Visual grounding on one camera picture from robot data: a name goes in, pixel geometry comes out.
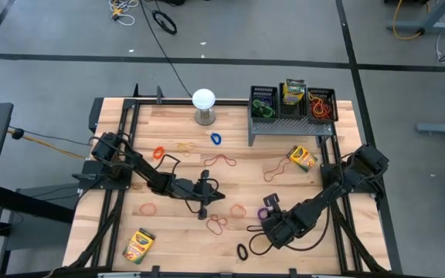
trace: black plastic bin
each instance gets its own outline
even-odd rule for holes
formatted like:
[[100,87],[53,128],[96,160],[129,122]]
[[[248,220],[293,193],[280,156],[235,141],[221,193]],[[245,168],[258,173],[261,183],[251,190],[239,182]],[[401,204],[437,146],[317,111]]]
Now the black plastic bin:
[[[320,97],[325,101],[331,108],[331,119],[317,119],[314,117],[314,113],[310,108],[310,98],[308,94],[311,93],[312,96]],[[338,121],[338,107],[336,105],[336,92],[334,89],[323,89],[323,88],[308,88],[307,89],[307,110],[308,110],[308,121],[313,124],[331,124]]]
[[283,103],[283,89],[284,83],[279,83],[279,100],[280,100],[280,115],[281,119],[301,120],[307,116],[307,106],[305,96],[303,96],[296,105],[287,105]]
[[[254,100],[260,100],[265,101],[266,99],[270,99],[272,103],[270,104],[270,107],[274,110],[274,115],[272,117],[261,117],[260,115],[256,115],[253,112],[253,101]],[[274,122],[279,117],[279,106],[280,106],[280,100],[277,93],[276,87],[271,86],[252,86],[252,93],[250,94],[250,100],[248,105],[250,106],[250,111],[252,113],[252,119],[253,121],[257,122]]]

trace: wooden table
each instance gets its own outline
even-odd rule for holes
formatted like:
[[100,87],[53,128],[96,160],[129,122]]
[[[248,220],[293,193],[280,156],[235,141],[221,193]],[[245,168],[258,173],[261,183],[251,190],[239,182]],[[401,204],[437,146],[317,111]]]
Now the wooden table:
[[[97,136],[103,132],[116,132],[123,100],[104,99]],[[303,136],[258,136],[253,147],[248,147],[247,108],[215,106],[214,109],[216,122],[203,127],[195,122],[193,106],[141,105],[134,147],[149,163],[156,165],[158,161],[152,158],[152,152],[157,146],[163,146],[167,154],[182,161],[176,169],[178,178],[196,181],[202,170],[209,169],[210,177],[219,181],[219,190],[226,195],[225,199],[207,207],[209,215],[217,214],[228,219],[222,235],[210,232],[206,228],[207,220],[198,220],[183,201],[152,194],[144,180],[134,175],[124,200],[113,270],[151,271],[153,266],[158,265],[162,272],[288,273],[290,268],[296,268],[298,273],[340,273],[332,225],[329,225],[324,241],[309,252],[272,248],[265,256],[250,254],[245,262],[238,259],[236,245],[242,243],[247,246],[253,233],[247,232],[246,227],[259,224],[256,214],[263,207],[263,197],[276,192],[280,197],[281,208],[290,209],[298,202],[314,197],[322,189],[318,165],[306,174],[298,166],[288,164],[285,172],[271,182],[264,181],[263,173],[274,169],[294,145],[306,147],[319,162],[322,159],[321,150],[317,148],[315,137]],[[341,152],[346,154],[356,150],[361,140],[352,102],[339,101],[338,112],[338,141]],[[209,135],[212,132],[221,134],[222,143],[219,146],[211,142]],[[189,157],[177,152],[177,143],[180,142],[193,142],[196,145]],[[230,167],[224,160],[205,167],[203,161],[217,154],[236,159],[236,167]],[[170,171],[173,164],[166,159],[160,170]],[[66,248],[64,266],[78,257],[97,231],[103,199],[104,191],[101,190],[90,190],[81,199]],[[154,216],[141,214],[140,207],[146,203],[157,206]],[[375,200],[368,194],[352,194],[351,203],[358,237],[379,264],[389,268]],[[246,217],[231,217],[229,211],[236,204],[245,208]],[[324,228],[325,216],[323,212],[317,226],[304,238],[296,239],[292,245],[305,247],[315,243]],[[133,264],[121,255],[138,228],[147,229],[157,237],[140,265]],[[351,270],[352,253],[346,236],[343,235],[343,238]],[[100,265],[105,264],[108,239],[109,235],[106,235],[103,244],[106,248],[101,253]],[[258,252],[269,244],[261,236],[254,240],[253,248]]]

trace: crayola box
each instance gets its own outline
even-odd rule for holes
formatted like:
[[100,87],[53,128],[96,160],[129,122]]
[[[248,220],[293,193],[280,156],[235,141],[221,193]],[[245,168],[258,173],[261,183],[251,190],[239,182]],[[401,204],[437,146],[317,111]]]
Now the crayola box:
[[140,228],[131,237],[128,246],[123,251],[123,256],[136,264],[140,264],[152,243],[154,243],[154,239],[154,235]]
[[317,162],[317,158],[301,146],[294,146],[287,154],[287,157],[305,172],[308,172]]

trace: concrete floor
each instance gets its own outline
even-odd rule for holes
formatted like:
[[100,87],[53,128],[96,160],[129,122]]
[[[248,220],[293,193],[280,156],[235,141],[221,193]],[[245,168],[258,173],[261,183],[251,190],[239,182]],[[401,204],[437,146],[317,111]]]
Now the concrete floor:
[[[5,4],[0,0],[0,12]],[[445,66],[435,56],[437,36],[399,41],[383,28],[396,5],[381,0],[343,0],[343,4],[358,63]],[[342,65],[333,69],[175,64],[190,91],[207,87],[217,97],[247,97],[251,85],[275,86],[287,77],[300,77],[313,86],[335,88],[338,99],[353,101],[360,119],[335,0],[189,0],[177,8],[160,5],[178,25],[176,36],[155,27],[170,57]],[[424,13],[424,7],[406,4],[399,19],[420,19]],[[16,0],[0,26],[0,54],[43,56],[0,59],[0,102],[15,104],[12,125],[86,141],[94,97],[128,96],[136,83],[143,94],[153,94],[160,85],[166,96],[183,97],[166,63],[49,58],[162,57],[140,7],[130,14],[137,22],[125,27],[109,20],[105,0]],[[445,53],[445,36],[440,48]],[[403,272],[445,277],[445,136],[414,130],[419,122],[445,123],[445,73],[361,70],[360,77],[377,147],[391,161],[386,191]],[[363,134],[362,122],[358,123]],[[52,143],[78,154],[89,151],[66,142]],[[80,171],[81,164],[32,143],[7,140],[0,159],[0,185],[14,189],[74,182],[71,174]],[[49,270],[60,265],[63,254],[64,246],[21,250],[12,254],[8,272]],[[30,263],[35,258],[41,263]]]

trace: white ball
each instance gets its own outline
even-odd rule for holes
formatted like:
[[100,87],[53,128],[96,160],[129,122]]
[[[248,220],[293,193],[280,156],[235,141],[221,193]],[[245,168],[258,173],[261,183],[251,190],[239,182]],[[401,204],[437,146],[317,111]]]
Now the white ball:
[[216,96],[209,89],[197,90],[192,97],[192,103],[199,109],[209,109],[216,102]]

